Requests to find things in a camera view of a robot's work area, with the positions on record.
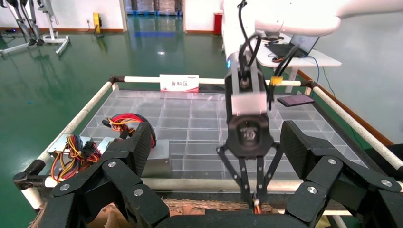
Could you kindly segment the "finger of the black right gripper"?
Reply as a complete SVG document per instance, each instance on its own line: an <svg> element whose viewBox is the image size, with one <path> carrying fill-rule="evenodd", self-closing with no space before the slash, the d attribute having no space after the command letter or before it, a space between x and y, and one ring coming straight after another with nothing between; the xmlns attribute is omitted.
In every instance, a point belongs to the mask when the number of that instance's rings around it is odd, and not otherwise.
<svg viewBox="0 0 403 228"><path fill-rule="evenodd" d="M272 162L266 172L264 174L264 157L257 157L257 184L256 184L256 193L255 193L255 205L261 205L266 201L267 198L267 187L271 182L273 175L279 165L279 162L283 156L283 152L281 150L279 143L274 143L272 148L276 150L275 156L272 159Z"/></svg>
<svg viewBox="0 0 403 228"><path fill-rule="evenodd" d="M247 168L244 157L238 157L240 174L238 174L234 167L232 166L230 160L225 155L225 152L228 150L227 145L219 146L216 149L218 156L226 167L227 171L231 174L231 177L237 183L240 188L241 199L243 202L247 203L250 206L250 186L249 179L247 175Z"/></svg>

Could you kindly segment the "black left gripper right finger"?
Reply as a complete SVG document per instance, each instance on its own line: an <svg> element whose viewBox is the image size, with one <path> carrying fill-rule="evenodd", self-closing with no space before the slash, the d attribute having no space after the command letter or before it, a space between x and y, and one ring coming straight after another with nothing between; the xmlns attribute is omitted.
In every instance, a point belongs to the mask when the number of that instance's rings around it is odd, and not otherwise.
<svg viewBox="0 0 403 228"><path fill-rule="evenodd" d="M402 187L393 178L348 160L329 141L304 134L293 121L282 124L280 148L302 180L285 214L312 228L333 200L365 228L402 227Z"/></svg>

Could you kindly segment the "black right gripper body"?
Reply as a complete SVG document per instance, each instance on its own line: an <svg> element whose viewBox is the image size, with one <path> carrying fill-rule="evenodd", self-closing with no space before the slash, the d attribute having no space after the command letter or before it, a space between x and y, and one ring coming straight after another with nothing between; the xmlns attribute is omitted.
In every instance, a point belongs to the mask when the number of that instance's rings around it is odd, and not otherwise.
<svg viewBox="0 0 403 228"><path fill-rule="evenodd" d="M274 145L267 114L231 115L227 118L227 125L226 145L237 158L265 156Z"/></svg>

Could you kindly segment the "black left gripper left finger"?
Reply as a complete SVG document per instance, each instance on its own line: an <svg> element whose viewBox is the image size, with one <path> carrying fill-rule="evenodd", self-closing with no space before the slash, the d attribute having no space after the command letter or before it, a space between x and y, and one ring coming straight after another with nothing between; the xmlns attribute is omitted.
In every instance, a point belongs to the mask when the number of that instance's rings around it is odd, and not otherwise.
<svg viewBox="0 0 403 228"><path fill-rule="evenodd" d="M170 210L141 179L151 144L147 122L139 123L132 137L110 144L96 164L53 188L39 226L85 228L114 203L132 227L156 227Z"/></svg>

